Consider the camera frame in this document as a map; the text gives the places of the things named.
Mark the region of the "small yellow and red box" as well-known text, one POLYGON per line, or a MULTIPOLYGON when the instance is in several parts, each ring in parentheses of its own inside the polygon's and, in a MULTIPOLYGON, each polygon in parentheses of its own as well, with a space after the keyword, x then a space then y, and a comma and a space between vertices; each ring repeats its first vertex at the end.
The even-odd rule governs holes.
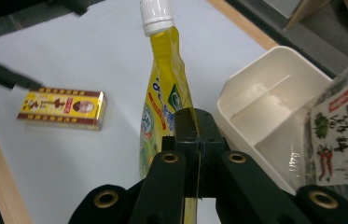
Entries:
POLYGON ((99 131, 106 106, 103 91, 39 88, 28 91, 17 119, 28 124, 99 131))

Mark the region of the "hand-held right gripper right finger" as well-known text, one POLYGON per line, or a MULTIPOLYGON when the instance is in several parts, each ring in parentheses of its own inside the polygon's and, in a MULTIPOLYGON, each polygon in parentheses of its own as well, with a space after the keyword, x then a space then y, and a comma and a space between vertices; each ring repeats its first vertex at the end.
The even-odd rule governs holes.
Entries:
POLYGON ((219 185, 218 165, 221 154, 227 150, 226 140, 210 113, 195 109, 195 115, 199 134, 198 197, 215 198, 219 185))

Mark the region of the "cream plastic divided container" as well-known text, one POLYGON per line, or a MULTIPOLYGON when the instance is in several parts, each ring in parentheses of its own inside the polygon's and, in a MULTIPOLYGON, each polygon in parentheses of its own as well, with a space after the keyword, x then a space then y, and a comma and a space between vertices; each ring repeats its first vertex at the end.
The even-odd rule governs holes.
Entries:
POLYGON ((250 155, 283 190, 306 184, 305 127, 332 79, 289 47, 270 49, 232 75, 215 120, 231 149, 250 155))

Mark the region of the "clear dried seaweed packet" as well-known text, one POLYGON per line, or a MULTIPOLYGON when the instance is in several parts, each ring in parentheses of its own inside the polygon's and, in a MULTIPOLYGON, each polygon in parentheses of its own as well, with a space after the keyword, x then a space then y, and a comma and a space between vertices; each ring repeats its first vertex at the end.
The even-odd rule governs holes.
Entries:
POLYGON ((299 189, 322 186, 348 200, 348 67, 319 94, 303 128, 299 189))

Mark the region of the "wooden desk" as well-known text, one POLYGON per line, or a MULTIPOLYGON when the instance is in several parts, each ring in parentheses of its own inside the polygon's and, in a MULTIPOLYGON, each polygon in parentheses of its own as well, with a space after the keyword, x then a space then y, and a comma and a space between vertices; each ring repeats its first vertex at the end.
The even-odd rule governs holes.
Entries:
POLYGON ((300 0, 299 5, 286 23, 285 28, 287 30, 291 29, 294 25, 310 16, 319 8, 328 4, 330 1, 331 0, 300 0))

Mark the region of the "yellow spout pouch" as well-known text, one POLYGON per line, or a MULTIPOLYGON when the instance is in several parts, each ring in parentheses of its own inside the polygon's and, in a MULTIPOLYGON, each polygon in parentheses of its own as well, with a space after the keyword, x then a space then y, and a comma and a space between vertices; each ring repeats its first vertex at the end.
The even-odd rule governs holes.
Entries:
POLYGON ((153 53, 140 127, 139 170, 145 177, 162 138, 174 134, 174 113, 193 103, 170 0, 140 0, 140 11, 153 53))

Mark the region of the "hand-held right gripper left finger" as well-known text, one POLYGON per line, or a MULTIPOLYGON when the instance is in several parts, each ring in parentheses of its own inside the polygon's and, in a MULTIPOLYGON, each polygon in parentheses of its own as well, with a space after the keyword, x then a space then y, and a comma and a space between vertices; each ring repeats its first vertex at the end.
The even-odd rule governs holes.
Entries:
POLYGON ((186 159, 185 196, 198 197, 199 150, 197 131, 190 108, 174 113, 174 134, 162 137, 162 150, 171 150, 186 159))

